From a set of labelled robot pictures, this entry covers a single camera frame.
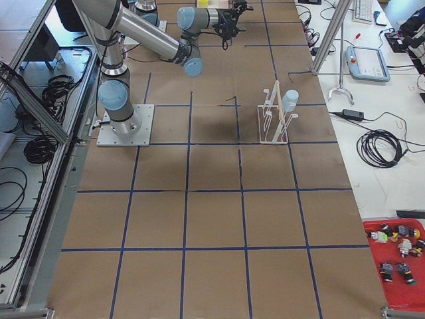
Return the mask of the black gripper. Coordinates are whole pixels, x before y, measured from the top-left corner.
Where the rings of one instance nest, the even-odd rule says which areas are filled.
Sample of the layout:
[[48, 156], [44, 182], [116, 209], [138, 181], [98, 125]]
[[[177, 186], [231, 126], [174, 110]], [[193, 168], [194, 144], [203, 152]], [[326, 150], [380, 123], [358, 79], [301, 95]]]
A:
[[232, 0], [232, 9], [218, 9], [217, 34], [220, 37], [235, 37], [239, 32], [237, 23], [240, 14], [253, 10], [246, 0]]

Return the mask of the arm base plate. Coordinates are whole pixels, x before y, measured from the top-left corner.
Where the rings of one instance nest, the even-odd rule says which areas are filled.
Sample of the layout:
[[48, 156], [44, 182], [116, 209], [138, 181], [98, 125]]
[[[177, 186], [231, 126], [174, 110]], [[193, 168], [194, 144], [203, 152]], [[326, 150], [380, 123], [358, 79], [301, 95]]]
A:
[[155, 106], [153, 104], [134, 104], [133, 115], [125, 122], [115, 122], [105, 111], [96, 145], [99, 147], [131, 147], [150, 144]]

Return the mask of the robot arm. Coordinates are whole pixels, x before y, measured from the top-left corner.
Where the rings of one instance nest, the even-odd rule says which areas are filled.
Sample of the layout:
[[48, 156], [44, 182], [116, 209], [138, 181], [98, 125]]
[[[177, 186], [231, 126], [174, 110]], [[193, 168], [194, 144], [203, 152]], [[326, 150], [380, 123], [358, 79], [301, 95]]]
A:
[[163, 62], [178, 64], [187, 76], [203, 71], [198, 38], [203, 33], [217, 35], [226, 49], [230, 39], [242, 32], [238, 20], [252, 7], [245, 1], [226, 1], [223, 6], [182, 7], [177, 12], [181, 30], [174, 39], [160, 28], [154, 1], [74, 1], [83, 25], [95, 42], [100, 58], [96, 100], [105, 110], [113, 134], [122, 137], [141, 130], [143, 117], [130, 101], [130, 73], [125, 58], [129, 42], [135, 49], [142, 46], [158, 54]]

